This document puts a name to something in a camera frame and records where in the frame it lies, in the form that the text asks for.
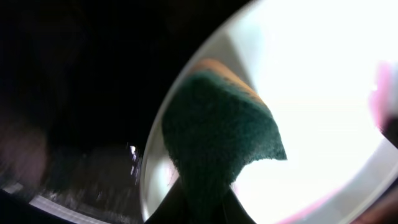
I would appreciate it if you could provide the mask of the pale green plate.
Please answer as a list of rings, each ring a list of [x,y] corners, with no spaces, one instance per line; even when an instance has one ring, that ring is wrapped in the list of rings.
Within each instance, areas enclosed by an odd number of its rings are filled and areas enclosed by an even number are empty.
[[[256,223],[350,223],[397,178],[379,128],[397,114],[397,2],[253,1],[180,72],[214,58],[271,109],[286,161],[247,166],[234,191]]]

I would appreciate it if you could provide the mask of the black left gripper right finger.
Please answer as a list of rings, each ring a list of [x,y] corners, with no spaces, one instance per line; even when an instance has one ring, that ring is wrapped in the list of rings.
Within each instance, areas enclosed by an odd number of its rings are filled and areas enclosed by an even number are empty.
[[[225,194],[222,208],[226,224],[256,224],[240,204],[232,189]]]

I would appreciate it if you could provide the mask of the green scrubbing sponge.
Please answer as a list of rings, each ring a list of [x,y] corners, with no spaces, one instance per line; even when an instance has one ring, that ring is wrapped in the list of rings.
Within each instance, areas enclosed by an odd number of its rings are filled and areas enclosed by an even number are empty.
[[[213,59],[199,61],[183,79],[162,116],[162,135],[190,211],[204,222],[246,165],[287,158],[270,109]]]

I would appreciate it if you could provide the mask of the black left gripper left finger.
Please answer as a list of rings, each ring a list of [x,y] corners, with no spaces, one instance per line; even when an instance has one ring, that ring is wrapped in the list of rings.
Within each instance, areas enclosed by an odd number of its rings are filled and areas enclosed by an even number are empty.
[[[190,212],[180,179],[177,179],[155,212],[144,224],[189,224]]]

